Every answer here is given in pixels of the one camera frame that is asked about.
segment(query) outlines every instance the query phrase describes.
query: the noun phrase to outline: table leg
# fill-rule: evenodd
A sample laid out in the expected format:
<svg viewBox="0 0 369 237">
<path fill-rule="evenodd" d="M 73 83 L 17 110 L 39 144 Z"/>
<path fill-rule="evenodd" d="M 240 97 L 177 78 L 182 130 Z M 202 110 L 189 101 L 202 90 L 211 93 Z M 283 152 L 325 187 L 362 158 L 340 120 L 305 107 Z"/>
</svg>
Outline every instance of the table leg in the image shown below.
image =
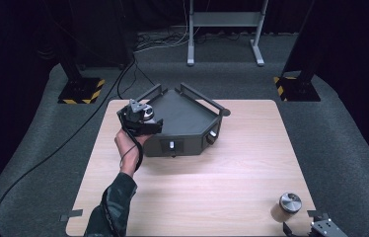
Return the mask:
<svg viewBox="0 0 369 237">
<path fill-rule="evenodd" d="M 194 41 L 193 41 L 193 0 L 190 0 L 188 12 L 188 48 L 187 66 L 194 65 Z"/>
<path fill-rule="evenodd" d="M 256 30 L 256 38 L 250 40 L 252 44 L 253 53 L 255 54 L 258 66 L 264 66 L 264 60 L 262 59 L 260 49 L 258 48 L 258 40 L 260 39 L 261 29 L 264 23 L 265 10 L 267 9 L 267 3 L 268 3 L 268 0 L 264 0 L 261 6 L 261 12 L 260 12 L 259 19 L 258 19 L 258 28 Z"/>
</svg>

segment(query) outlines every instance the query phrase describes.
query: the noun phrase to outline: metal rack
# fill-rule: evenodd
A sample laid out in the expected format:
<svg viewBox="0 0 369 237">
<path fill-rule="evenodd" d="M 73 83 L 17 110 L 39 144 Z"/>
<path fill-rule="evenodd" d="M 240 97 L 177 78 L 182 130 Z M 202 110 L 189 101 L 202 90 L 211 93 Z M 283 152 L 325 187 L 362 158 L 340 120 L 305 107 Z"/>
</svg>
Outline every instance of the metal rack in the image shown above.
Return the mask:
<svg viewBox="0 0 369 237">
<path fill-rule="evenodd" d="M 251 39 L 250 43 L 258 66 L 264 66 L 264 60 L 258 48 L 258 40 L 260 38 L 268 0 L 263 0 L 260 12 L 194 12 L 193 0 L 189 1 L 188 66 L 194 65 L 194 27 L 257 27 L 256 37 L 255 39 Z"/>
</svg>

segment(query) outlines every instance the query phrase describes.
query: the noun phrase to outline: hazard tape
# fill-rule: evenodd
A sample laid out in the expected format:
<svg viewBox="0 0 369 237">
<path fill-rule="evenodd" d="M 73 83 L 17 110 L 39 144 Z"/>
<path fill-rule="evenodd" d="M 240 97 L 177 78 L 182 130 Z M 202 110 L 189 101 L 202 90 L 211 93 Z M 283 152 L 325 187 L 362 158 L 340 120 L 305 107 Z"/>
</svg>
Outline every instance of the hazard tape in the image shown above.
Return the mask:
<svg viewBox="0 0 369 237">
<path fill-rule="evenodd" d="M 295 77 L 285 77 L 285 79 L 296 79 L 296 78 Z M 277 93 L 279 94 L 280 100 L 288 101 L 285 95 L 285 91 L 283 90 L 283 87 L 280 83 L 280 77 L 274 77 L 273 80 L 274 80 L 274 84 L 276 85 Z"/>
<path fill-rule="evenodd" d="M 59 100 L 58 103 L 60 104 L 93 104 L 97 101 L 99 95 L 101 94 L 102 88 L 105 84 L 105 80 L 102 79 L 99 81 L 98 86 L 96 87 L 95 93 L 91 96 L 91 98 L 79 98 L 79 99 L 65 99 Z"/>
</svg>

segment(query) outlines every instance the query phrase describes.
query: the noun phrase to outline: wooden tabletop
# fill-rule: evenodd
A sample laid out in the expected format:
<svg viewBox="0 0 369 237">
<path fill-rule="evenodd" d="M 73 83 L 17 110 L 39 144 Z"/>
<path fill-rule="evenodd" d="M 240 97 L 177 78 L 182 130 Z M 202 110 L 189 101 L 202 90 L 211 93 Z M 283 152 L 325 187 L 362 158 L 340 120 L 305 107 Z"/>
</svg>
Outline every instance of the wooden tabletop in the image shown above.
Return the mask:
<svg viewBox="0 0 369 237">
<path fill-rule="evenodd" d="M 198 156 L 144 157 L 134 180 L 127 236 L 284 236 L 270 209 L 291 192 L 301 210 L 287 221 L 307 235 L 314 210 L 283 121 L 273 101 L 216 100 L 231 115 L 218 140 Z M 83 236 L 89 216 L 119 171 L 113 138 L 116 112 L 127 101 L 111 101 L 85 172 L 66 233 Z"/>
</svg>

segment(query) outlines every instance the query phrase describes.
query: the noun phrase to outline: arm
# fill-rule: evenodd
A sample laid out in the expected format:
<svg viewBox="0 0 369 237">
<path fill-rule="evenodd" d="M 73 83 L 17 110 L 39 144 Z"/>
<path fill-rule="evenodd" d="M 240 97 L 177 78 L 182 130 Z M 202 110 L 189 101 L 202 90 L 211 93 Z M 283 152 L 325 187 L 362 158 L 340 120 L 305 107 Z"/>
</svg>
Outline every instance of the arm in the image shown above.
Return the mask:
<svg viewBox="0 0 369 237">
<path fill-rule="evenodd" d="M 136 137 L 142 145 L 150 135 Z M 111 185 L 105 190 L 102 201 L 89 219 L 85 236 L 114 236 L 126 235 L 129 207 L 137 186 L 133 181 L 139 151 L 135 143 L 121 129 L 114 139 L 121 157 L 120 171 Z"/>
</svg>

